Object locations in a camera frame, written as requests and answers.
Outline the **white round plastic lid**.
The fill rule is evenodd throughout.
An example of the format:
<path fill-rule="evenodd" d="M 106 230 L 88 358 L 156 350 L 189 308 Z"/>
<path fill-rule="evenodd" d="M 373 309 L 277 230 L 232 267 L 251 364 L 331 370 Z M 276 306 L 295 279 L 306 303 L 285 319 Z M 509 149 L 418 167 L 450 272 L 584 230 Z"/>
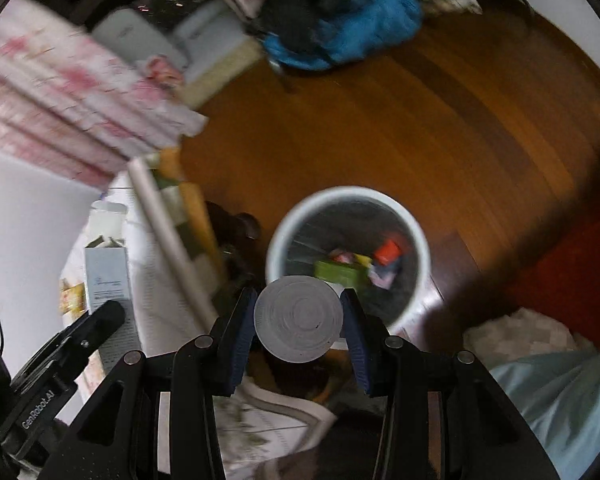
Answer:
<path fill-rule="evenodd" d="M 343 310 L 336 290 L 304 275 L 283 276 L 260 293 L 253 310 L 254 330 L 277 359 L 314 361 L 340 338 Z"/>

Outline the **blue black clothes pile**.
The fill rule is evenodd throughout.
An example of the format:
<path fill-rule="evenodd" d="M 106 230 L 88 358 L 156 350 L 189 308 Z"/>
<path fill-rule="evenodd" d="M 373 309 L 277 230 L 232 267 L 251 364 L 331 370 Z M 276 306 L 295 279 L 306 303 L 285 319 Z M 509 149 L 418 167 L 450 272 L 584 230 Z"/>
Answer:
<path fill-rule="evenodd" d="M 264 0 L 248 32 L 270 62 L 322 72 L 402 44 L 421 24 L 418 0 Z"/>

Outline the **light blue bed sheet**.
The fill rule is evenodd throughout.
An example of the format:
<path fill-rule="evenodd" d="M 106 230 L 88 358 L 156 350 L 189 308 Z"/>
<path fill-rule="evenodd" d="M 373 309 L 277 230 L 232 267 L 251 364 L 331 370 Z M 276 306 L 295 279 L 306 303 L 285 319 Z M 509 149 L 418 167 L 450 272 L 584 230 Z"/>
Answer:
<path fill-rule="evenodd" d="M 563 479 L 579 479 L 600 454 L 600 353 L 527 356 L 492 368 Z"/>

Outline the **white round trash bin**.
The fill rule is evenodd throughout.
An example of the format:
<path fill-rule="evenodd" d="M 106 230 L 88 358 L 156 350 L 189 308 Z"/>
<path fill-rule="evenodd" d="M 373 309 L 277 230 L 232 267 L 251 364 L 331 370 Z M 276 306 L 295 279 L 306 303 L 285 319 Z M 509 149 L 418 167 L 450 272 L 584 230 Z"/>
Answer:
<path fill-rule="evenodd" d="M 358 263 L 368 272 L 374 252 L 386 240 L 401 247 L 401 269 L 389 290 L 370 282 L 358 296 L 367 313 L 378 316 L 390 334 L 399 335 L 425 296 L 431 257 L 419 223 L 384 193 L 362 186 L 336 186 L 302 200 L 274 232 L 265 277 L 269 283 L 286 275 L 315 278 L 318 260 Z"/>

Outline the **blue white milk carton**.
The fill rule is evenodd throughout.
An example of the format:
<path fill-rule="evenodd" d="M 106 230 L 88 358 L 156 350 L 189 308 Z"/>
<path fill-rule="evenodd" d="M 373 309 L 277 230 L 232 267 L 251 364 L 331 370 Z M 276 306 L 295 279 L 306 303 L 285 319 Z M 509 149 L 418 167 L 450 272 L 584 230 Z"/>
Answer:
<path fill-rule="evenodd" d="M 394 240 L 386 240 L 373 254 L 367 272 L 370 282 L 377 288 L 389 290 L 401 269 L 402 255 L 401 247 Z"/>

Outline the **green white medicine box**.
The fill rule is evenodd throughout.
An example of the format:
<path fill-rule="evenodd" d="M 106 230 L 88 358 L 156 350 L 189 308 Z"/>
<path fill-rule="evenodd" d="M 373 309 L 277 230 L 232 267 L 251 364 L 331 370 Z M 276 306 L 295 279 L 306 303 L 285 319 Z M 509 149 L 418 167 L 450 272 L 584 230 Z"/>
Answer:
<path fill-rule="evenodd" d="M 353 288 L 357 292 L 366 289 L 370 284 L 367 269 L 358 263 L 318 260 L 314 263 L 313 275 L 329 284 Z"/>

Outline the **white checked floral tablecloth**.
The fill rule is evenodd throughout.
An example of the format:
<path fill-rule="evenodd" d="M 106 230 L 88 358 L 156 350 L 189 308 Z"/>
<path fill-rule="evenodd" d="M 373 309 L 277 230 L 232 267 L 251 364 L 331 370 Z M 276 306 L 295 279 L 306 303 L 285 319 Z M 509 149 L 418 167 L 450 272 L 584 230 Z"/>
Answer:
<path fill-rule="evenodd" d="M 158 155 L 133 159 L 104 195 L 122 204 L 133 321 L 91 356 L 78 379 L 88 399 L 125 351 L 148 356 L 178 350 L 207 333 L 230 304 L 228 284 L 190 232 L 184 184 L 160 174 Z M 336 417 L 311 401 L 264 390 L 245 378 L 234 396 L 213 402 L 223 466 L 230 479 L 302 479 L 309 454 Z"/>

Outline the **pink floral curtain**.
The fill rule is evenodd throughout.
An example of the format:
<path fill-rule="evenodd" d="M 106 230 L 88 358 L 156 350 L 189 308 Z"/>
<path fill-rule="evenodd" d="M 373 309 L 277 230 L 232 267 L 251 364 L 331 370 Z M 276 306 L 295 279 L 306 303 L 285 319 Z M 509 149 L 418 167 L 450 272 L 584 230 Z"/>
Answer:
<path fill-rule="evenodd" d="M 92 188 L 207 119 L 34 0 L 0 13 L 0 152 Z"/>

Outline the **white blue slim box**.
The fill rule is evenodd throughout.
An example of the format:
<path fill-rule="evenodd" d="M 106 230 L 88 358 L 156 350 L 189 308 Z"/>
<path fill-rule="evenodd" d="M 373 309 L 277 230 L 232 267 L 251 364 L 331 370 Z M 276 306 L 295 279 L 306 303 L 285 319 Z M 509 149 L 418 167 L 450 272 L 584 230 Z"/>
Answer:
<path fill-rule="evenodd" d="M 106 373 L 132 350 L 140 350 L 135 325 L 128 255 L 120 240 L 99 236 L 84 248 L 88 310 L 93 313 L 106 301 L 117 301 L 124 310 L 124 322 L 98 349 Z"/>

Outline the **colourful snack wrapper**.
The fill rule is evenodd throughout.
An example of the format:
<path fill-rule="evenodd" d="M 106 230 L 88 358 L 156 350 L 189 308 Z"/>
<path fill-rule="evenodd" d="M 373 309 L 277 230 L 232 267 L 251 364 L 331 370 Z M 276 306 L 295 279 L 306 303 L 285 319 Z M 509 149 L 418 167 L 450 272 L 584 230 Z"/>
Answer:
<path fill-rule="evenodd" d="M 70 285 L 64 278 L 60 282 L 59 310 L 64 320 L 73 322 L 85 313 L 85 287 L 83 283 Z"/>

